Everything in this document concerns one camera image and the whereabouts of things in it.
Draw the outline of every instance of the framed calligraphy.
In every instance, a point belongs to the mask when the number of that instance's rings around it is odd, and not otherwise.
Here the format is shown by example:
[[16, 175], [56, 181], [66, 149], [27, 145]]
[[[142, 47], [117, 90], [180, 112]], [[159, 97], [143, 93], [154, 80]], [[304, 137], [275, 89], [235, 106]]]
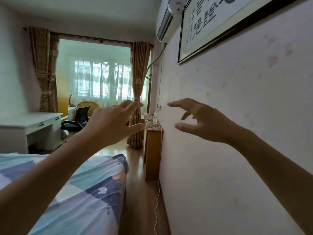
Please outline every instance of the framed calligraphy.
[[189, 0], [182, 15], [178, 63], [221, 43], [295, 0]]

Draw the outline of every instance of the patterned curtain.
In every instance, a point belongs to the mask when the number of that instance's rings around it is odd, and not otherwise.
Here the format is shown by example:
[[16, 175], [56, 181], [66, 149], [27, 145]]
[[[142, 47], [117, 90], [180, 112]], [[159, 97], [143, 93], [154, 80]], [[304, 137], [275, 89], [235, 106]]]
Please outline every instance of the patterned curtain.
[[31, 40], [36, 78], [41, 88], [40, 111], [56, 112], [55, 69], [60, 38], [46, 29], [37, 27], [28, 27], [28, 32]]
[[[145, 81], [148, 61], [151, 51], [151, 44], [146, 42], [134, 42], [131, 45], [131, 67], [133, 76], [134, 101], [140, 101], [143, 84]], [[129, 126], [140, 123], [140, 108], [137, 108], [129, 121]], [[132, 148], [138, 149], [142, 147], [142, 137], [140, 132], [132, 134], [127, 139], [127, 144]]]

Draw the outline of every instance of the hand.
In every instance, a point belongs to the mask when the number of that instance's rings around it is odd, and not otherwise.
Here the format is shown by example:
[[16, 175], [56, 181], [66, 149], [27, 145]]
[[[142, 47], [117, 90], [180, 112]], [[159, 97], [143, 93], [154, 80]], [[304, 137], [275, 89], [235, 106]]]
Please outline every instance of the hand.
[[98, 150], [113, 145], [145, 128], [144, 124], [126, 126], [133, 112], [141, 106], [140, 102], [126, 100], [119, 105], [97, 108], [78, 134]]
[[217, 109], [193, 99], [185, 98], [169, 102], [168, 105], [186, 110], [181, 120], [185, 120], [189, 115], [193, 115], [193, 118], [197, 119], [198, 122], [197, 125], [177, 123], [175, 124], [176, 129], [197, 135], [209, 141], [228, 143], [229, 140], [236, 137], [244, 129]]

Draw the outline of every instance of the black office chair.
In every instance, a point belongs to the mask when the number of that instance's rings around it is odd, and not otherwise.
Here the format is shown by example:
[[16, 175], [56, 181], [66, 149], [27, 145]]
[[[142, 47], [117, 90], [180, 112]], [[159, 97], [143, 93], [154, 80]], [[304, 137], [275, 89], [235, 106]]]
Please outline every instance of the black office chair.
[[88, 122], [88, 110], [90, 106], [78, 108], [74, 121], [61, 122], [61, 129], [68, 132], [79, 132]]

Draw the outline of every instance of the air conditioner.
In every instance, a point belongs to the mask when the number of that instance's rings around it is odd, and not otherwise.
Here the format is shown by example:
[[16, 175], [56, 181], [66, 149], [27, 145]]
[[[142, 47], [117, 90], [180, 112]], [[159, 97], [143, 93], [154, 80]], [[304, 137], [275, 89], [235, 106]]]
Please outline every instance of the air conditioner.
[[167, 43], [182, 21], [186, 0], [162, 0], [157, 18], [156, 36]]

